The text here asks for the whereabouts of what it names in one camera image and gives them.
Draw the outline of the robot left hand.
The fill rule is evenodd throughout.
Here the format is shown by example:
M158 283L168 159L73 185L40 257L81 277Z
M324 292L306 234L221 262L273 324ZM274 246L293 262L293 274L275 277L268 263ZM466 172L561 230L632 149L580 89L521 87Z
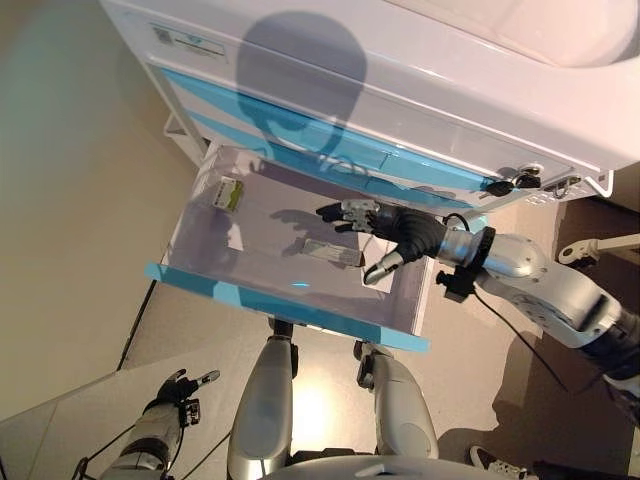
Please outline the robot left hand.
M186 369L180 369L169 376L161 385L156 400L163 403L179 405L188 400L196 391L220 377L219 370L213 370L196 378L189 378Z

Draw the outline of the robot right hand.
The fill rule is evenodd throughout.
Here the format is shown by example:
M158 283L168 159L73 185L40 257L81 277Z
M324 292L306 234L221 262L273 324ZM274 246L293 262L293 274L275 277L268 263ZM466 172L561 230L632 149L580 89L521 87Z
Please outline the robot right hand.
M315 213L333 224L337 233L366 233L396 244L364 273L365 285L425 256L435 258L447 232L444 224L426 212L376 200L347 199L322 206Z

